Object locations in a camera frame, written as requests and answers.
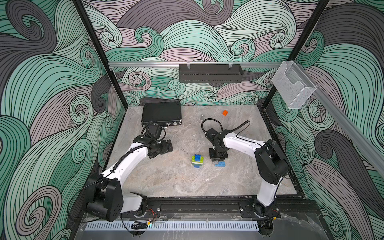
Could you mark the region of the light blue lego brick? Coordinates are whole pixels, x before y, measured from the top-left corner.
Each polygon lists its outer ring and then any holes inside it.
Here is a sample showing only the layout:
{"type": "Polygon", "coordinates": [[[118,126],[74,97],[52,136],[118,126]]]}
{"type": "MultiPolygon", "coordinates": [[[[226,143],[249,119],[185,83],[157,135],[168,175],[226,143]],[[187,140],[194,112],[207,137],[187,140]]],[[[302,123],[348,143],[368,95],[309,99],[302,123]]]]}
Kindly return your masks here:
{"type": "Polygon", "coordinates": [[[225,161],[219,161],[219,162],[215,163],[214,165],[215,165],[215,167],[225,167],[226,163],[225,163],[225,161]]]}

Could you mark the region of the lime green long lego brick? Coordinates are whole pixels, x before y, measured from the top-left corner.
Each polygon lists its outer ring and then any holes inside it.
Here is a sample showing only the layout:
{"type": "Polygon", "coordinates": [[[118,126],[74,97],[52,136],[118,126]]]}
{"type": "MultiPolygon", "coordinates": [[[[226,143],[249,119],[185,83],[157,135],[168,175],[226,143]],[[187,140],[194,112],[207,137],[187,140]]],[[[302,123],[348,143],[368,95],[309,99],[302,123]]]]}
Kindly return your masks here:
{"type": "Polygon", "coordinates": [[[194,158],[195,156],[192,157],[192,165],[203,165],[204,164],[204,158],[202,157],[202,161],[201,162],[195,162],[194,161],[194,158]]]}

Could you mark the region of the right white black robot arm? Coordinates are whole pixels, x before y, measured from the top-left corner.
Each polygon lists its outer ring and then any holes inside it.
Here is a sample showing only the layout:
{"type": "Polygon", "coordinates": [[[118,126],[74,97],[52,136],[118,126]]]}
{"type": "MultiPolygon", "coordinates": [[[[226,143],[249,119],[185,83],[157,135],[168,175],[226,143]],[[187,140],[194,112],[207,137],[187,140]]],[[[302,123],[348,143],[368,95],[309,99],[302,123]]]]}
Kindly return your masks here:
{"type": "Polygon", "coordinates": [[[228,150],[236,150],[255,159],[262,178],[257,194],[257,203],[266,209],[276,198],[276,193],[283,178],[287,175],[289,164],[286,155],[273,140],[266,142],[239,136],[229,130],[217,132],[213,128],[204,131],[211,142],[212,160],[223,161],[228,157],[228,150]]]}

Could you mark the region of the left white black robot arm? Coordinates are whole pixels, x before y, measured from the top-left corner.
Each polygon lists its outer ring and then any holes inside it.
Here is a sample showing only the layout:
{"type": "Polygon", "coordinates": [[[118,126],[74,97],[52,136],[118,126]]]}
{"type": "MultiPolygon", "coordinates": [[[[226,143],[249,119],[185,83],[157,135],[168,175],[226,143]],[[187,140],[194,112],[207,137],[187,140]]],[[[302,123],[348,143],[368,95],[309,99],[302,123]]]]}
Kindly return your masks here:
{"type": "Polygon", "coordinates": [[[88,178],[85,187],[85,212],[101,220],[115,221],[124,214],[144,216],[147,197],[138,193],[123,194],[123,185],[134,168],[145,158],[155,158],[173,151],[166,140],[164,127],[146,124],[128,150],[115,164],[88,178]]]}

